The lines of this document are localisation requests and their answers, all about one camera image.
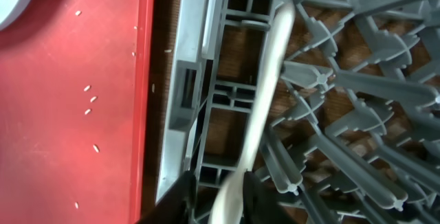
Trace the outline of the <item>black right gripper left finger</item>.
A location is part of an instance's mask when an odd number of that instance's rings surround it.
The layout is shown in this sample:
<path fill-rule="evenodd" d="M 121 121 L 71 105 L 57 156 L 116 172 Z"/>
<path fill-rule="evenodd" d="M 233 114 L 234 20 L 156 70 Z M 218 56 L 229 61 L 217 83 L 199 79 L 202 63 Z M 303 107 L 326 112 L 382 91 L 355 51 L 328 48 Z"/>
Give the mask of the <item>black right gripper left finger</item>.
<path fill-rule="evenodd" d="M 185 171 L 154 209 L 141 217 L 136 224 L 189 224 L 195 184 L 193 171 Z"/>

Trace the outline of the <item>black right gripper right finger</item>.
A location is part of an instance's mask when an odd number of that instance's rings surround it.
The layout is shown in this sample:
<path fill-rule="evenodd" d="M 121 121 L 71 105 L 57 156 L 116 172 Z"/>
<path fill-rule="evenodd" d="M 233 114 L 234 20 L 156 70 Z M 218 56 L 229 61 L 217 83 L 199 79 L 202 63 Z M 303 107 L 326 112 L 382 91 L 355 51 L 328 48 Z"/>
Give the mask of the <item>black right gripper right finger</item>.
<path fill-rule="evenodd" d="M 243 215 L 245 224 L 296 224 L 275 194 L 252 172 L 243 177 Z"/>

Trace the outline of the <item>white plastic spoon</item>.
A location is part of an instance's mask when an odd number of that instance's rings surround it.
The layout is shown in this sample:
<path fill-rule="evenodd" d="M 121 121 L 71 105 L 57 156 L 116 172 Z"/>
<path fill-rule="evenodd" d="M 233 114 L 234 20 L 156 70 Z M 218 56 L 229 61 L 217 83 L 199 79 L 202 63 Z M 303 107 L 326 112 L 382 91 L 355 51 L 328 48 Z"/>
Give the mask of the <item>white plastic spoon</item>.
<path fill-rule="evenodd" d="M 243 213 L 243 178 L 253 168 L 267 116 L 281 73 L 295 21 L 292 3 L 280 6 L 267 35 L 255 100 L 244 135 L 238 166 L 222 183 L 212 205 L 209 224 L 239 223 Z"/>

